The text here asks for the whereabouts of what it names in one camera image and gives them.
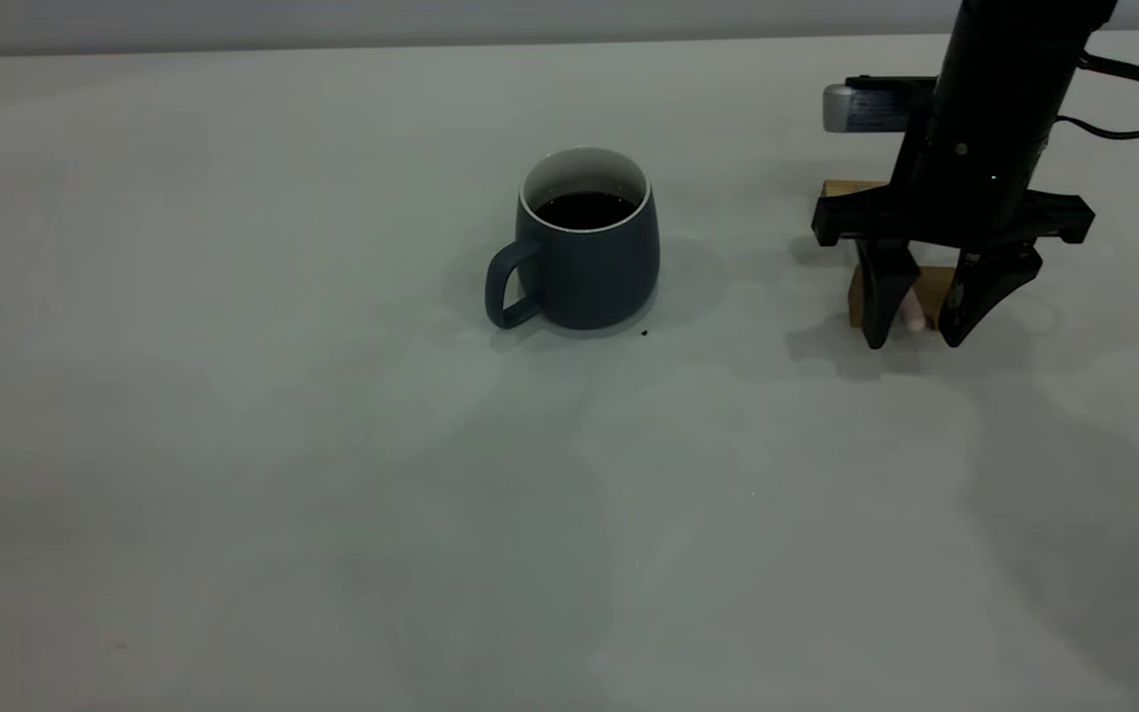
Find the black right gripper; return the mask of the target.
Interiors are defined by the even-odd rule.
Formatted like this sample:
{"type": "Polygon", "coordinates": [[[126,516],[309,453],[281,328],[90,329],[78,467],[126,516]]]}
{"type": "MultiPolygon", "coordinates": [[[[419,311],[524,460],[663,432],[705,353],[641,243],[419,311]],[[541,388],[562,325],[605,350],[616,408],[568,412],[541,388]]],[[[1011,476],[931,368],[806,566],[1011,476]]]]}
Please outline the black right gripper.
{"type": "Polygon", "coordinates": [[[1039,275],[1035,246],[1013,243],[1088,238],[1095,213],[1084,199],[1030,189],[1044,147],[1044,138],[961,144],[944,140],[935,126],[913,125],[886,185],[817,200],[811,228],[819,244],[867,239],[855,240],[855,248],[860,330],[869,347],[880,350],[890,338],[920,278],[908,240],[990,249],[962,251],[939,313],[937,330],[948,346],[958,347],[1003,298],[1039,275]]]}

